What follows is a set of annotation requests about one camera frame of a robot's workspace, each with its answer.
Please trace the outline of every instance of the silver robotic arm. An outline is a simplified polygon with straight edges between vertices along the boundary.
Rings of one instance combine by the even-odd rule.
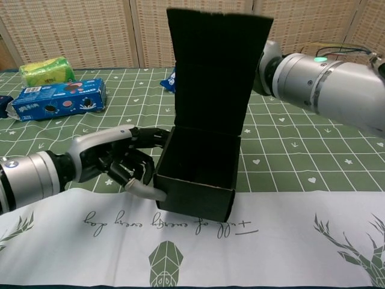
[[[385,64],[328,60],[294,53],[282,55],[267,41],[253,90],[320,116],[385,138]]]
[[[0,215],[106,173],[132,194],[164,200],[166,194],[147,186],[155,169],[152,158],[140,148],[163,147],[168,131],[122,125],[73,140],[62,155],[42,151],[0,161]]]

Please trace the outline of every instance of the oreo box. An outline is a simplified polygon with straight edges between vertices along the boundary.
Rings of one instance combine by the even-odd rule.
[[[103,79],[88,79],[27,87],[8,106],[8,115],[21,120],[42,120],[58,116],[100,111],[105,108]]]

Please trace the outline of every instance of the woven wall panel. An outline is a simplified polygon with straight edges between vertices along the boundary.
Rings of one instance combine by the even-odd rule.
[[[123,0],[0,0],[24,63],[62,55],[74,68],[138,66],[126,12]]]
[[[311,41],[343,41],[356,6],[356,0],[256,0],[254,13],[274,18],[269,39],[291,53]]]
[[[174,54],[167,22],[168,7],[202,11],[252,13],[252,0],[133,0],[138,49],[143,67],[172,67]]]
[[[364,45],[385,55],[385,0],[369,0],[366,3],[348,42]],[[346,60],[368,63],[368,57],[346,57]]]

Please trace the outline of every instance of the green snack package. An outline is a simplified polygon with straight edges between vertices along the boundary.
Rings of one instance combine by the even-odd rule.
[[[23,65],[19,73],[24,87],[76,81],[73,69],[65,57]]]

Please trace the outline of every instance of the black gift box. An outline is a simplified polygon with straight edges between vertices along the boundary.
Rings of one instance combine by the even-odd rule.
[[[161,210],[226,222],[235,197],[241,132],[273,20],[169,8],[175,126],[153,176]]]

